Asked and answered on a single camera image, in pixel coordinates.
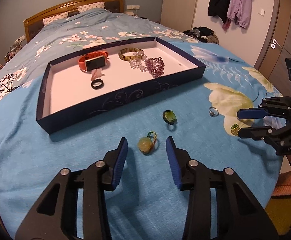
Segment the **yellow jade flower pendant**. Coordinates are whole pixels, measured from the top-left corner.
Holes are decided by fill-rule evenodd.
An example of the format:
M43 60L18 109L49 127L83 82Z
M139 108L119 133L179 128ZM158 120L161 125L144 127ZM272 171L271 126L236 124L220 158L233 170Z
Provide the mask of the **yellow jade flower pendant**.
M142 154L148 155L155 148L156 142L157 133L155 131L150 131L145 137L139 139L137 147Z

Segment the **black ring band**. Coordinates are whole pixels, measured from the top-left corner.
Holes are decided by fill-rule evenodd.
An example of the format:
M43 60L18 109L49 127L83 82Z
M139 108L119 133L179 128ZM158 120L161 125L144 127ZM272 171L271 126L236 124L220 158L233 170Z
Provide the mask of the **black ring band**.
M91 87L94 90L101 89L103 88L103 86L104 86L104 82L102 79L95 79L91 82Z

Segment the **yellow trousers leg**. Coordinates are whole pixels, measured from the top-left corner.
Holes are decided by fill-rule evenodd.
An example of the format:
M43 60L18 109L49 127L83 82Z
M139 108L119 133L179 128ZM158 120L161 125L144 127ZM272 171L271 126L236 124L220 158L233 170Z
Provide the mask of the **yellow trousers leg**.
M279 235L291 229L291 196L271 197L265 211Z

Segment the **light blue floral blanket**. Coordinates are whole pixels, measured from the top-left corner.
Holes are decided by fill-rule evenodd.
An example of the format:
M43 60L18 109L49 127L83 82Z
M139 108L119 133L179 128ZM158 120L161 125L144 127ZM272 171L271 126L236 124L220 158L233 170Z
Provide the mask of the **light blue floral blanket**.
M41 193L63 168L88 168L128 141L119 185L105 192L113 239L181 239L189 192L174 183L166 139L207 168L232 168L266 206L276 185L282 158L263 141L241 139L231 127L270 125L277 118L239 120L240 109L253 108L279 90L256 68L217 44L169 42L206 65L203 76L88 118L48 134L36 121L44 67L0 100L0 216L11 237ZM127 61L153 78L164 74L161 57L144 54ZM137 143L157 133L155 148L142 154Z

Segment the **wooden door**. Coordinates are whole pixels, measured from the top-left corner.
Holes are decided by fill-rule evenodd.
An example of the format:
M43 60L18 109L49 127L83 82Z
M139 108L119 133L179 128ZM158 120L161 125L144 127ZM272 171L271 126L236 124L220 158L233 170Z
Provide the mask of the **wooden door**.
M285 64L291 55L280 48L272 49L273 39L291 53L291 0L274 0L270 26L254 67L284 96L291 96L291 82Z

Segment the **purple hanging jacket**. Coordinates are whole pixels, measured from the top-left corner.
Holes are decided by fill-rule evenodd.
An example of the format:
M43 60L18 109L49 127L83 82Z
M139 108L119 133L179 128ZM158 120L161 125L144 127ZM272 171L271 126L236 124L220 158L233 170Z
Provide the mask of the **purple hanging jacket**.
M231 22L247 29L250 25L252 14L252 0L230 0L227 20L222 25L224 31L229 29Z

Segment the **dark blue shallow tray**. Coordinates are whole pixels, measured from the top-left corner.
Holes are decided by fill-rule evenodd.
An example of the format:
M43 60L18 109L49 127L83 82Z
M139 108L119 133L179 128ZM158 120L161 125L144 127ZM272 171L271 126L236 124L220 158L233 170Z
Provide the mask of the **dark blue shallow tray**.
M149 73L132 69L118 56L121 49L129 47L142 49L148 57L161 57L164 74L153 78ZM78 63L82 55L94 51L109 54L100 89L92 88L91 75L82 72ZM52 134L138 99L200 79L205 68L200 60L154 36L76 51L47 64L39 91L36 121Z

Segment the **amber tortoise bangle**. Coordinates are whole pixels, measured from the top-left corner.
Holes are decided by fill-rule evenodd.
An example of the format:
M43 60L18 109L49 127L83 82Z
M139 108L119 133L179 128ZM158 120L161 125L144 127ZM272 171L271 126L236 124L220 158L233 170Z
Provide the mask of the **amber tortoise bangle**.
M119 51L118 56L123 61L138 61L144 56L144 51L139 48L129 47Z

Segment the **orange smart watch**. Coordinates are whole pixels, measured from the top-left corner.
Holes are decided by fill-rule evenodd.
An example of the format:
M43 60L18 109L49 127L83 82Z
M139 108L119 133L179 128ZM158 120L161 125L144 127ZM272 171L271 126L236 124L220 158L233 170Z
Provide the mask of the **orange smart watch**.
M82 55L78 59L78 66L83 72L91 72L94 69L103 68L107 65L108 52L95 51Z

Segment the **wooden headboard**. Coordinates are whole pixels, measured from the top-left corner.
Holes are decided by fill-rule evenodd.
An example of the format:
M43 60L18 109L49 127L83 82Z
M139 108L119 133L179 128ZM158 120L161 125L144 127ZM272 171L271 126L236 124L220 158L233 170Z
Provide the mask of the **wooden headboard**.
M43 20L64 12L69 12L69 16L79 13L78 6L83 6L96 2L104 2L105 9L110 12L124 12L124 0L72 0L50 7L42 12L38 12L34 16L24 20L24 32L26 41L29 42L43 28Z

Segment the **grey-blue floral duvet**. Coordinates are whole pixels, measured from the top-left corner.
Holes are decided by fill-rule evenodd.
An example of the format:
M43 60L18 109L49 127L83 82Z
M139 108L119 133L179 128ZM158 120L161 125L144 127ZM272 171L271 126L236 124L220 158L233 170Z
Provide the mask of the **grey-blue floral duvet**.
M0 100L8 90L40 76L49 61L74 51L141 37L196 43L174 29L143 18L91 9L45 26L0 70Z

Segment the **right floral pillow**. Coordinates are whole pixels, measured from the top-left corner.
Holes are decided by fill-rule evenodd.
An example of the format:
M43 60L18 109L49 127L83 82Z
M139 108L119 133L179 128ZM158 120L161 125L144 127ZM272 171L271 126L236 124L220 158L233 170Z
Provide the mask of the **right floral pillow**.
M95 2L95 3L90 3L86 5L81 5L78 6L78 12L82 13L91 9L104 9L105 8L105 2Z

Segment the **floral pillow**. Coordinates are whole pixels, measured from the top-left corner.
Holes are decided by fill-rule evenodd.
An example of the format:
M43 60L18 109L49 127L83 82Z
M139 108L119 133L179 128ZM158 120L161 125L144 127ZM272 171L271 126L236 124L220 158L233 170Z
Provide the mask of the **floral pillow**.
M95 3L90 3L86 5L81 5L78 6L78 12L82 13L91 9L104 9L105 8L105 2L95 2Z
M55 16L50 16L48 18L44 18L43 19L43 26L45 27L56 20L65 19L67 17L68 17L68 12L63 12L63 13L57 14Z

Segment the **white light switch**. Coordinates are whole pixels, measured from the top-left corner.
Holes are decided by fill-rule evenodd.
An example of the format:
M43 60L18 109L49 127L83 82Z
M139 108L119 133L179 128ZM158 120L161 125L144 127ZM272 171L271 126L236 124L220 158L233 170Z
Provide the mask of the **white light switch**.
M261 15L261 16L264 16L265 15L265 10L260 8L259 11L258 11L258 14Z

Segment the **wall power socket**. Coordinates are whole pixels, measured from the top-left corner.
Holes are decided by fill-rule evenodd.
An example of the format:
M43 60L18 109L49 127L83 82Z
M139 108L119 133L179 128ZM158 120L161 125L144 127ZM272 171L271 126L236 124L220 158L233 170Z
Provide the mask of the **wall power socket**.
M128 10L139 10L140 6L139 5L128 5L126 8Z

